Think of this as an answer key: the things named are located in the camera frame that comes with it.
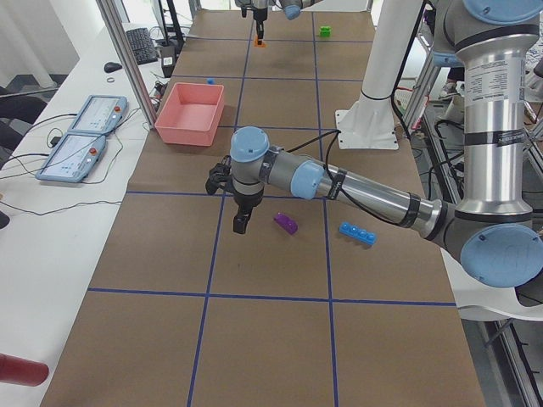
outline red cylinder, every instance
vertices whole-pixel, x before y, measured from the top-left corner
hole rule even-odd
[[[0,382],[37,386],[48,376],[49,368],[44,363],[0,354]]]

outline green block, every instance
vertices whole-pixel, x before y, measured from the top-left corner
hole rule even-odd
[[[332,27],[330,25],[322,25],[319,36],[331,36],[331,35],[332,35]]]

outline keyboard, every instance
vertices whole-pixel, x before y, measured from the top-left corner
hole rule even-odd
[[[158,60],[154,50],[153,40],[147,28],[135,28],[126,32],[130,47],[138,65]]]

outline white desk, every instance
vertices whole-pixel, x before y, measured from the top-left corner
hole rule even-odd
[[[77,113],[90,94],[126,96],[129,111],[137,108],[125,71],[104,73],[108,61],[119,58],[103,29],[38,121],[56,114]],[[162,75],[160,62],[140,65],[140,71],[149,90],[156,81],[153,73]],[[108,77],[115,81],[107,82]],[[49,153],[46,136],[50,129],[65,131],[72,120],[68,117],[39,126],[25,137],[14,155]],[[117,131],[124,148],[104,182],[64,185],[40,182],[31,175],[0,179],[3,201],[36,212],[79,202],[121,201],[148,133],[144,123],[138,111]],[[102,180],[119,148],[115,137],[110,136],[105,155],[86,181]],[[30,163],[29,170],[35,170],[43,162],[36,159],[22,160]],[[10,161],[0,170],[0,178],[21,172],[19,163]],[[0,353],[42,361],[51,370],[46,382],[38,387],[0,383],[1,405],[35,407],[41,403],[118,208],[114,204],[95,204],[36,216],[0,205],[0,210],[11,218],[9,225],[0,230]]]

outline white stand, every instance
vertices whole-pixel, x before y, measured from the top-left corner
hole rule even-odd
[[[409,44],[422,0],[384,0],[362,91],[350,110],[336,111],[339,148],[398,148],[388,96]]]

